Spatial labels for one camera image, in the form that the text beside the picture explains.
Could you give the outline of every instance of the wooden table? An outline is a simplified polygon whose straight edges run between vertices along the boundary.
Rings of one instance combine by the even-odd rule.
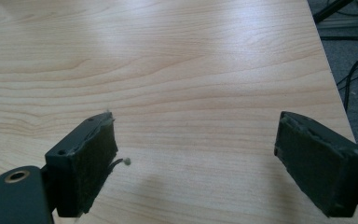
[[[353,139],[304,0],[0,0],[0,174],[106,109],[132,165],[77,223],[358,223],[273,156],[282,110]]]

